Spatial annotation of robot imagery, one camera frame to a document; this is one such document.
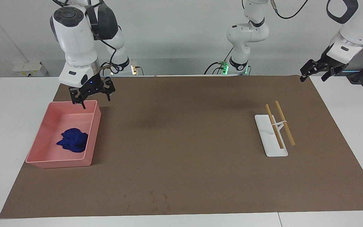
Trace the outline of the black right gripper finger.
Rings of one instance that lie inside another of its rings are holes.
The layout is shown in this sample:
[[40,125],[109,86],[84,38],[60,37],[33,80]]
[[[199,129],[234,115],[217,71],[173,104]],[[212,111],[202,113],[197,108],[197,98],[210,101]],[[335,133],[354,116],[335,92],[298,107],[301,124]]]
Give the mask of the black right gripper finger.
[[111,95],[116,91],[114,83],[112,82],[112,79],[104,79],[101,89],[101,93],[105,94],[107,96],[107,100],[111,101]]
[[78,88],[69,88],[70,97],[72,99],[73,104],[79,104],[82,105],[83,109],[86,109],[86,106],[84,104],[84,101],[86,99],[86,96],[84,96]]

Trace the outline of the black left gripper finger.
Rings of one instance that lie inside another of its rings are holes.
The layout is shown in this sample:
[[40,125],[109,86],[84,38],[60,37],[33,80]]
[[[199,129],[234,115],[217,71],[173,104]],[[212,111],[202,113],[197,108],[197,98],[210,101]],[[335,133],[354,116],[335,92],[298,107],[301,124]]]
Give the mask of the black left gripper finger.
[[304,66],[301,67],[301,77],[300,81],[304,82],[309,76],[316,74],[319,72],[319,62],[315,60],[308,60]]
[[329,77],[335,76],[340,73],[340,67],[330,67],[328,71],[321,77],[321,80],[325,82]]

